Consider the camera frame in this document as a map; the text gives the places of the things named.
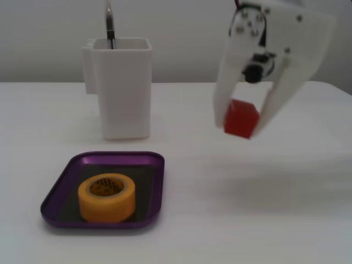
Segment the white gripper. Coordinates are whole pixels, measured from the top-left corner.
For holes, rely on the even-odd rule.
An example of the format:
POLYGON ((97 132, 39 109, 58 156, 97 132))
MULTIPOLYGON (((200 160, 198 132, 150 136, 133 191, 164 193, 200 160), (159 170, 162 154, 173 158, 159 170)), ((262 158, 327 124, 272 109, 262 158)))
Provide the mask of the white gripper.
POLYGON ((252 137, 269 125, 283 106, 317 72, 330 45, 336 19, 296 1, 242 3, 225 42, 214 91, 214 123, 221 128, 242 71, 256 53, 280 60, 252 137))

